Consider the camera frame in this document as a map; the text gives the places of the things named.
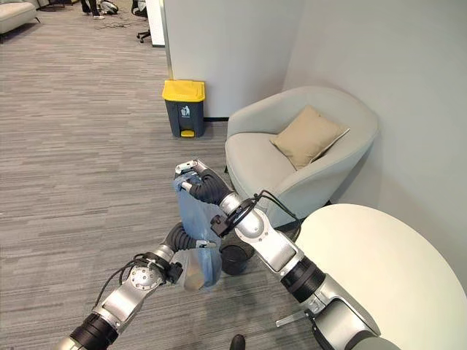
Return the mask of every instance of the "white table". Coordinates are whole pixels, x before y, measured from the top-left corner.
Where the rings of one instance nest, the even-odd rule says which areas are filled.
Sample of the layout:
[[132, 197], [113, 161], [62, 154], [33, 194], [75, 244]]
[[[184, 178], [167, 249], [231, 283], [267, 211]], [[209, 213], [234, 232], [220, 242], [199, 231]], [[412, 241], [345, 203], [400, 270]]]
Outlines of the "white table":
[[305, 219], [297, 244], [402, 350], [467, 349], [460, 282], [439, 252], [403, 222], [365, 206], [326, 206]]

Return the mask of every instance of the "trash can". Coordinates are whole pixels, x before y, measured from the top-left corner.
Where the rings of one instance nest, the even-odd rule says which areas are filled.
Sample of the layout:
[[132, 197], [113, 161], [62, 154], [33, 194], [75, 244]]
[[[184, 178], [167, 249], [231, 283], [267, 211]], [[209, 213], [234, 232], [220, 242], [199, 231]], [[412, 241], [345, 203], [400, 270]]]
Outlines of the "trash can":
[[222, 271], [236, 276], [247, 267], [248, 260], [253, 256], [255, 250], [237, 235], [227, 238], [219, 248], [222, 259]]
[[166, 100], [170, 127], [176, 137], [199, 137], [204, 133], [204, 82], [166, 80], [162, 97]]

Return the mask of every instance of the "sofa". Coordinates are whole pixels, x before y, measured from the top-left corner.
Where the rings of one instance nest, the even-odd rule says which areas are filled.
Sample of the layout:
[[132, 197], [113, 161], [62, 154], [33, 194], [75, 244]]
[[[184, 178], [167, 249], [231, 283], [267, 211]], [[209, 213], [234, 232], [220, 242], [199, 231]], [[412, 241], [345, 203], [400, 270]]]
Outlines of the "sofa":
[[37, 18], [36, 6], [24, 0], [0, 0], [0, 34]]
[[[306, 105], [348, 126], [350, 132], [318, 160], [296, 170], [269, 139]], [[228, 173], [243, 199], [270, 190], [302, 219], [329, 201], [371, 146], [377, 131], [374, 114], [351, 95], [329, 87], [299, 87], [247, 106], [229, 118], [225, 143]], [[264, 199], [258, 207], [276, 228], [293, 221]]]

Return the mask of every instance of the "black joint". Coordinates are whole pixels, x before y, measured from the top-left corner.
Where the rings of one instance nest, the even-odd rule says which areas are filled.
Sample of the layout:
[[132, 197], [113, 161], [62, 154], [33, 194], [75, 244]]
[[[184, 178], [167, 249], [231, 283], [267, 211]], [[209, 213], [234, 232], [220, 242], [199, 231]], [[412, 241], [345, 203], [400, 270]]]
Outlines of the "black joint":
[[174, 253], [179, 250], [196, 248], [196, 240], [191, 238], [183, 228], [183, 224], [176, 224], [167, 235], [162, 244], [167, 245]]
[[190, 188], [190, 194], [205, 203], [219, 205], [232, 191], [225, 182], [211, 169], [201, 172], [201, 184], [194, 184]]
[[299, 303], [302, 303], [318, 289], [325, 277], [325, 273], [310, 259], [304, 257], [285, 275], [281, 282], [287, 291]]
[[167, 281], [172, 284], [177, 283], [178, 279], [182, 275], [183, 267], [179, 262], [170, 264], [170, 269], [166, 273]]
[[105, 350], [117, 337], [117, 331], [98, 314], [86, 317], [70, 335], [87, 350]]
[[151, 260], [156, 260], [159, 256], [154, 254], [153, 252], [146, 252], [144, 253], [144, 258], [146, 259], [151, 259]]
[[223, 237], [227, 235], [229, 231], [229, 224], [225, 217], [221, 217], [220, 215], [216, 215], [211, 219], [211, 230], [215, 232], [215, 234], [219, 237]]

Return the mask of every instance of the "small black container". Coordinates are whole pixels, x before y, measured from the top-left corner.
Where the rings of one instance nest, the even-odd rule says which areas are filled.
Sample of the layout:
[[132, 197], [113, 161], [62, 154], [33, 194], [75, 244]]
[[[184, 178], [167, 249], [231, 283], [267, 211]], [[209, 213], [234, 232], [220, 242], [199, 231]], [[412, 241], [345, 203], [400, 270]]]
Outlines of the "small black container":
[[231, 241], [220, 248], [222, 258], [222, 271], [235, 276], [247, 268], [248, 260], [253, 256], [255, 250], [240, 240]]

